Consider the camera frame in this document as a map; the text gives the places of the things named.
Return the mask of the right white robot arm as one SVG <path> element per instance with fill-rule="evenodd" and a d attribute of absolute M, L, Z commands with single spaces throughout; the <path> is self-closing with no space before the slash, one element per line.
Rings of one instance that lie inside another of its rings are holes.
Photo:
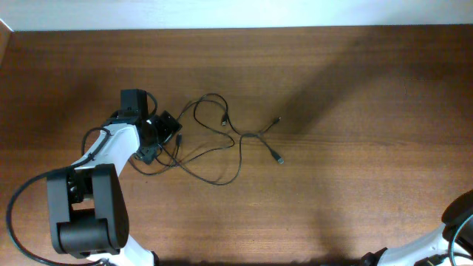
<path fill-rule="evenodd" d="M 363 266 L 451 266 L 472 264 L 472 192 L 455 199 L 434 231 L 398 248 L 366 253 Z"/>

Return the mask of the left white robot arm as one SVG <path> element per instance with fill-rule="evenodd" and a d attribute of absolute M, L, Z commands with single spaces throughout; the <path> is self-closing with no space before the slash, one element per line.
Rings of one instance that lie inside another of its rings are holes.
<path fill-rule="evenodd" d="M 168 112 L 150 111 L 151 94 L 120 93 L 120 108 L 99 127 L 100 136 L 69 168 L 47 177 L 52 246 L 59 254 L 109 265 L 158 265 L 155 252 L 129 234 L 119 175 L 131 157 L 149 165 L 181 129 Z"/>

